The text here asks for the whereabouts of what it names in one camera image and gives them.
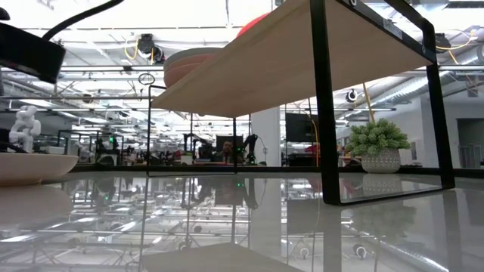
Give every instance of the black monitor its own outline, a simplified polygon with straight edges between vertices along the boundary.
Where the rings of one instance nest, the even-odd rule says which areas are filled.
[[[226,141],[232,142],[233,140],[234,140],[234,137],[230,136],[230,135],[229,136],[217,135],[217,141],[216,141],[217,152],[222,152],[222,149],[224,147],[224,143]],[[242,147],[243,144],[244,144],[244,137],[237,136],[237,146]]]
[[[311,115],[318,129],[318,116]],[[286,140],[289,142],[316,142],[314,125],[307,114],[286,113]]]

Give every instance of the ceiling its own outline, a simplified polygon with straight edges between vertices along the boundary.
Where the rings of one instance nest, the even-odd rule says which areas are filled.
[[[8,23],[41,36],[62,20],[84,10],[104,3],[105,0],[0,0],[0,7],[11,15]],[[420,30],[402,18],[392,8],[378,0],[367,0],[376,12],[391,19],[399,28],[416,40],[421,40]],[[484,31],[480,29],[482,9],[445,8],[446,0],[434,2],[420,1],[414,5],[419,12],[430,20],[437,32],[445,33],[453,47],[467,46],[453,51],[456,56],[463,56],[469,50],[475,50],[476,44],[484,39]],[[5,73],[5,91],[7,95],[47,97],[51,95],[81,97],[113,96],[134,97],[146,96],[147,88],[138,81],[139,75],[150,72],[156,79],[155,85],[164,86],[163,70],[150,68],[150,61],[135,54],[135,43],[141,34],[151,33],[157,46],[163,49],[166,57],[175,52],[196,47],[223,47],[237,35],[242,26],[276,8],[274,0],[125,0],[122,4],[104,13],[95,15],[72,25],[53,38],[53,42],[62,44],[67,49],[64,66],[85,66],[77,71],[62,72],[59,83],[53,86],[19,73]],[[453,64],[450,56],[439,55],[439,62]],[[124,73],[123,71],[89,72],[89,66],[147,66],[139,71]],[[399,75],[385,79],[367,82],[372,100],[386,101],[386,93],[398,87],[411,77]],[[362,86],[354,86],[358,93]],[[155,90],[157,96],[163,90]],[[347,103],[345,96],[349,89],[334,92],[336,108],[364,107],[361,96],[356,104]],[[393,107],[392,101],[382,107]],[[148,108],[147,99],[137,100],[93,100],[86,103],[83,100],[28,100],[27,102],[3,104],[3,108],[15,108],[21,104],[36,104],[44,108],[64,108],[58,114],[77,125],[112,125],[114,131],[126,134],[126,137],[143,141],[147,134],[145,128],[134,128],[131,125],[146,125]],[[290,112],[309,112],[316,114],[315,97],[309,100],[297,101],[294,104],[281,106],[281,139],[285,138],[284,109]],[[96,111],[75,111],[75,109],[96,109]],[[351,125],[349,116],[336,112],[338,125]],[[175,113],[169,111],[153,112],[152,119],[155,129],[152,135],[159,138],[164,135],[165,144],[177,144],[183,138],[183,133],[190,132],[190,113]],[[193,115],[194,133],[202,138],[214,139],[217,134],[233,132],[231,119],[216,116]],[[237,119],[237,133],[247,136],[249,133],[249,116]]]

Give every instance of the black cable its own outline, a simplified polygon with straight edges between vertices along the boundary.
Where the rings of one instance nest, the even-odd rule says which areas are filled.
[[[58,25],[51,28],[49,31],[47,31],[46,34],[43,35],[42,38],[46,39],[46,40],[50,40],[55,35],[57,35],[60,31],[66,29],[67,27],[73,25],[74,23],[77,23],[81,20],[84,20],[85,18],[90,17],[92,15],[96,15],[98,13],[106,11],[106,10],[120,4],[123,1],[124,0],[110,0],[110,1],[108,1],[104,4],[102,4],[102,5],[95,7],[95,8],[91,8],[90,10],[87,10],[87,11],[84,11],[80,14],[72,16],[71,18],[69,18],[69,19],[65,20],[64,22],[59,23]]]

